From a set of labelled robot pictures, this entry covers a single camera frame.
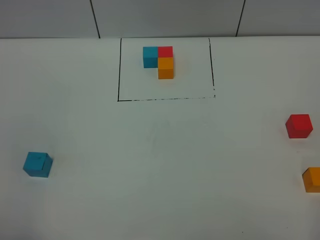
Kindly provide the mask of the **orange template block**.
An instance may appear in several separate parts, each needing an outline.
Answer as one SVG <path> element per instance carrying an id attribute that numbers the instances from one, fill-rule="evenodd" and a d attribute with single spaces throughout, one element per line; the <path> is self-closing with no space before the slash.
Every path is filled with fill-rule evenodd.
<path id="1" fill-rule="evenodd" d="M 158 58 L 158 79 L 174 78 L 174 58 L 159 57 Z"/>

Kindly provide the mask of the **blue template block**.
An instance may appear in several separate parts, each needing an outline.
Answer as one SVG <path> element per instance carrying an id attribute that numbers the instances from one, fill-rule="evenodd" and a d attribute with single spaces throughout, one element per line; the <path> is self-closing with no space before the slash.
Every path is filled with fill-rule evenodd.
<path id="1" fill-rule="evenodd" d="M 142 59 L 144 68 L 158 67 L 158 47 L 144 46 L 142 50 Z"/>

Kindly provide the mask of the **red template block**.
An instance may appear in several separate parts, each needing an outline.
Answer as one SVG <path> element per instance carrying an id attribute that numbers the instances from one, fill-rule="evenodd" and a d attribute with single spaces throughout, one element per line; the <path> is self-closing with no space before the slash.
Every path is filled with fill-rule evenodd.
<path id="1" fill-rule="evenodd" d="M 159 46 L 158 57 L 159 58 L 172 58 L 173 57 L 173 47 L 172 46 Z"/>

